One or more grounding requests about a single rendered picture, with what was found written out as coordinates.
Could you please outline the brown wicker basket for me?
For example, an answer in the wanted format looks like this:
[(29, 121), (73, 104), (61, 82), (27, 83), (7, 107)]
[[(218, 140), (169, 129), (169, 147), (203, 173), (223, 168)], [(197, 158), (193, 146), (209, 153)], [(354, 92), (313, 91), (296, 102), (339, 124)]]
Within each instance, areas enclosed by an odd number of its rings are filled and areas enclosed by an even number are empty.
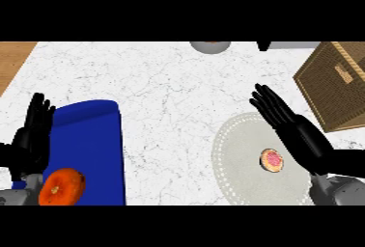
[(293, 75), (325, 132), (365, 127), (365, 41), (323, 41)]

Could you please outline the blue placemat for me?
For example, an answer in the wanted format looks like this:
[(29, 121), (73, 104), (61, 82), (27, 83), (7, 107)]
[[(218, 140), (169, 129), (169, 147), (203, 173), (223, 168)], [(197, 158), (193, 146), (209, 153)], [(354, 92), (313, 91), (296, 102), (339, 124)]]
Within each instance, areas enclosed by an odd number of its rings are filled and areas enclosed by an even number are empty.
[(125, 204), (121, 115), (112, 100), (88, 100), (59, 108), (50, 134), (47, 177), (73, 168), (85, 177), (76, 205)]

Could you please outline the grey round bowl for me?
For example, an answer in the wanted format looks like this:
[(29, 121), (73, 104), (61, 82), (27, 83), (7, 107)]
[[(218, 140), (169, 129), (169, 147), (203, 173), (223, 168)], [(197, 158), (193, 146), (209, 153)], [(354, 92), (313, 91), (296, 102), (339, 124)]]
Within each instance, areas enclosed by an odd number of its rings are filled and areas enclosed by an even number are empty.
[(202, 54), (220, 54), (224, 52), (230, 46), (228, 41), (192, 41), (190, 42), (192, 48), (200, 52)]

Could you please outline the orange fruit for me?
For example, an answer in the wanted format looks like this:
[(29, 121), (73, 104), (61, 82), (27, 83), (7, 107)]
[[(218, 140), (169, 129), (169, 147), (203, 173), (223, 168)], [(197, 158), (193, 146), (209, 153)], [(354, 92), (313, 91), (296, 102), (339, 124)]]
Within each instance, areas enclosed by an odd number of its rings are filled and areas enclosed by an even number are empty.
[(39, 206), (73, 206), (85, 189), (85, 177), (72, 168), (51, 172), (38, 194)]

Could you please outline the grey flat appliance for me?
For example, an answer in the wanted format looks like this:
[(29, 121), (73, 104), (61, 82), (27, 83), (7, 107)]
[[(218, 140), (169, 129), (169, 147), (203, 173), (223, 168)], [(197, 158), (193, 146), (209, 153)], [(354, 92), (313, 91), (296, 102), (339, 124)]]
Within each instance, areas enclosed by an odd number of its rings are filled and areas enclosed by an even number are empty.
[(305, 49), (314, 48), (320, 41), (271, 41), (267, 49)]

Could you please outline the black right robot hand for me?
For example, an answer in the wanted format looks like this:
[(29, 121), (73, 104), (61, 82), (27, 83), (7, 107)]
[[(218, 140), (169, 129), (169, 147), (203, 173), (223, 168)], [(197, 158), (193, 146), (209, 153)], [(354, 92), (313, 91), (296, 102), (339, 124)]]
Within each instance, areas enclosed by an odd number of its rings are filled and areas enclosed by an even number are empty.
[(293, 113), (265, 85), (255, 85), (249, 103), (274, 130), (292, 158), (313, 175), (365, 178), (365, 150), (335, 150), (313, 123)]

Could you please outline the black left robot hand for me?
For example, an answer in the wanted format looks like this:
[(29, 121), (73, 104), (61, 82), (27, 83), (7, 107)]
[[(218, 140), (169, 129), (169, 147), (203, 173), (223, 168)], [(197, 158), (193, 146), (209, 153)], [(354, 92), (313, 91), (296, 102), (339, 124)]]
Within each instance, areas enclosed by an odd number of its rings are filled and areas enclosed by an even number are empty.
[(30, 174), (41, 174), (48, 166), (54, 111), (50, 100), (41, 93), (35, 93), (13, 142), (0, 143), (0, 167), (8, 169), (11, 181), (20, 181)]

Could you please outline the round grey lace placemat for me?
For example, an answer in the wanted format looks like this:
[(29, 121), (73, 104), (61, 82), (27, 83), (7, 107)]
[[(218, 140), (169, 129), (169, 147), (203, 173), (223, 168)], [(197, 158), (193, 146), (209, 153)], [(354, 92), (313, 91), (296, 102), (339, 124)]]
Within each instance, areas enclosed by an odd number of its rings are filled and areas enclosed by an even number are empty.
[[(283, 159), (282, 170), (267, 171), (260, 164), (265, 149)], [(310, 176), (296, 164), (258, 113), (230, 118), (217, 132), (211, 151), (218, 188), (231, 205), (308, 206)]]

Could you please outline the brown wooden board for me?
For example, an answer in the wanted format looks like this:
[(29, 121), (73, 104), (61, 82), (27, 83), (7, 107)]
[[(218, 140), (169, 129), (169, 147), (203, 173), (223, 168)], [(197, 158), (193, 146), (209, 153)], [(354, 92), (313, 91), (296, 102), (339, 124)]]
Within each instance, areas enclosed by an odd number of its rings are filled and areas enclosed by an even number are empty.
[(0, 96), (11, 83), (35, 45), (35, 41), (0, 41)]

